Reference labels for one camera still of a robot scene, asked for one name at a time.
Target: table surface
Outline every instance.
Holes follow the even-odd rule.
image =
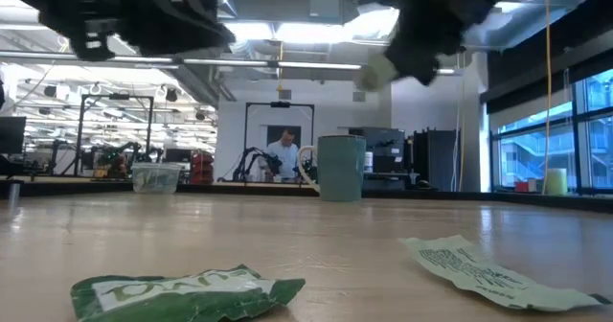
[[[461,234],[506,268],[613,298],[613,216],[494,202],[136,195],[0,201],[0,321],[75,321],[69,290],[105,274],[183,276],[246,264],[305,278],[260,321],[613,321],[613,308],[500,308],[414,262],[398,238]]]

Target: green chip bag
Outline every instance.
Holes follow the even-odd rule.
[[[96,277],[70,294],[79,322],[217,322],[286,306],[304,285],[304,279],[263,279],[240,265],[182,278]]]

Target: red object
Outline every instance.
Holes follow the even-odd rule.
[[[528,191],[528,182],[515,182],[516,193],[527,193]]]
[[[192,170],[190,183],[213,184],[213,162],[215,160],[209,153],[192,155]]]

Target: green mug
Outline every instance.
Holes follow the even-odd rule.
[[[302,165],[303,152],[312,150],[317,157],[317,181],[313,182]],[[324,201],[354,202],[362,198],[366,140],[354,135],[329,135],[319,138],[317,148],[306,146],[298,151],[298,170],[303,179]]]

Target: window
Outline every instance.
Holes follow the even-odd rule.
[[[512,187],[516,181],[542,178],[545,174],[545,129],[500,140],[500,183]],[[577,187],[575,141],[571,126],[550,129],[550,169],[566,169],[568,186]]]
[[[587,78],[584,83],[588,111],[595,111],[613,106],[613,91],[611,90],[613,69]]]
[[[613,188],[613,117],[589,122],[592,187]]]
[[[559,120],[563,118],[568,118],[573,115],[573,104],[571,102],[567,102],[556,107],[552,107],[549,111],[549,120]],[[511,130],[521,129],[523,127],[534,126],[544,124],[547,120],[547,111],[542,111],[537,114],[534,114],[530,117],[526,117],[525,119],[521,119],[519,121],[513,122],[506,126],[501,126],[498,128],[498,133],[504,133]]]

